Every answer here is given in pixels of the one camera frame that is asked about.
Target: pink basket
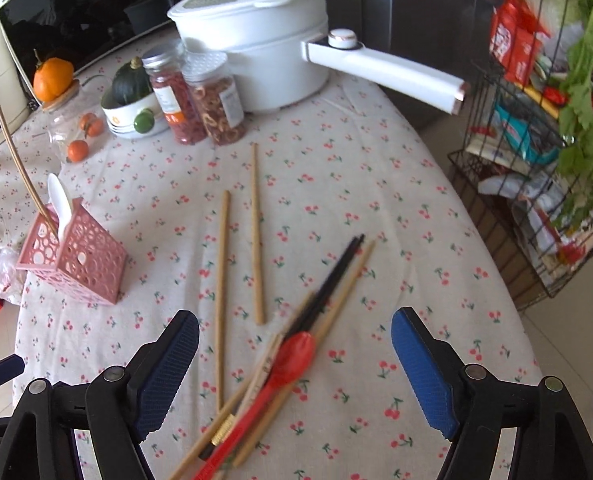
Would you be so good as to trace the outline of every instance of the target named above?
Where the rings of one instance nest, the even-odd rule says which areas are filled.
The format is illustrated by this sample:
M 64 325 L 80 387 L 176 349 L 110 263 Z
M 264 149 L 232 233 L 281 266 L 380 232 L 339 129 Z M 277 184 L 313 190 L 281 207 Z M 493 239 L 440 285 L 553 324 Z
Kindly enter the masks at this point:
M 38 214 L 23 244 L 17 269 L 31 270 L 71 298 L 86 303 L 116 304 L 128 253 L 110 233 L 74 200 L 72 221 L 64 243 L 50 232 Z M 51 205 L 50 216 L 58 226 Z

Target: tiled floor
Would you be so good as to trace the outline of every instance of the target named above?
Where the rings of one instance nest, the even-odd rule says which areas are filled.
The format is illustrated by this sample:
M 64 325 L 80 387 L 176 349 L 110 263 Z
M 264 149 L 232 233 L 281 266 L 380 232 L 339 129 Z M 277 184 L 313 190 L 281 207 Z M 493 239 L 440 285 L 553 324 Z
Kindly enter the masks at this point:
M 465 114 L 421 134 L 444 171 L 446 155 L 461 145 Z M 563 380 L 593 440 L 593 259 L 560 294 L 530 307 L 522 319 L 543 373 Z

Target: clear glass container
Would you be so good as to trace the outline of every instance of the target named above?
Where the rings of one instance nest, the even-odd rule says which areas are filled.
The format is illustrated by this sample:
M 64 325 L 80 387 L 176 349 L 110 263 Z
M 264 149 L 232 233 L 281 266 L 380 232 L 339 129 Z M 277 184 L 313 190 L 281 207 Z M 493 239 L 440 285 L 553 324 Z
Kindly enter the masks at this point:
M 188 53 L 183 78 L 208 135 L 222 146 L 245 135 L 244 112 L 224 52 Z
M 110 84 L 102 75 L 83 83 L 75 79 L 64 94 L 43 106 L 49 116 L 50 143 L 61 162 L 81 162 L 106 142 L 108 124 L 100 99 Z
M 145 52 L 142 60 L 177 142 L 196 144 L 208 134 L 196 115 L 190 89 L 181 73 L 182 53 L 182 43 L 170 41 Z

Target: black chopstick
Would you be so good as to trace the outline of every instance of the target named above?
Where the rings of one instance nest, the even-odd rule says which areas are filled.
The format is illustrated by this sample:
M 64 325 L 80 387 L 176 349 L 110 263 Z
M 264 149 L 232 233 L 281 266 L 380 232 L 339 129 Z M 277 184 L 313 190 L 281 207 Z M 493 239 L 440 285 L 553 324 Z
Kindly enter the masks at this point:
M 323 311 L 327 300 L 329 300 L 337 285 L 339 285 L 341 278 L 347 271 L 356 251 L 361 247 L 363 240 L 365 240 L 365 235 L 352 238 L 352 241 L 350 241 L 345 252 L 343 252 L 343 255 L 339 258 L 339 261 L 334 266 L 323 285 L 321 285 L 319 291 L 311 299 L 301 315 L 294 321 L 294 324 L 288 329 L 286 340 L 297 332 L 308 332 L 311 327 L 313 327 L 316 318 Z

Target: red spoon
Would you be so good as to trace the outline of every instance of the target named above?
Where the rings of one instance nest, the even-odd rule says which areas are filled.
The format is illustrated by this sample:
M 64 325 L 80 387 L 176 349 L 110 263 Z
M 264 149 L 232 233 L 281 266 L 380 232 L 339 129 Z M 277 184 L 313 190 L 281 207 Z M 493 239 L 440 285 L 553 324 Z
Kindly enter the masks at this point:
M 257 420 L 260 412 L 278 389 L 297 380 L 311 363 L 316 350 L 316 342 L 308 332 L 299 332 L 285 341 L 276 355 L 268 382 L 259 396 L 236 424 L 230 436 L 216 448 L 194 480 L 210 480 L 227 456 L 234 450 L 243 435 Z

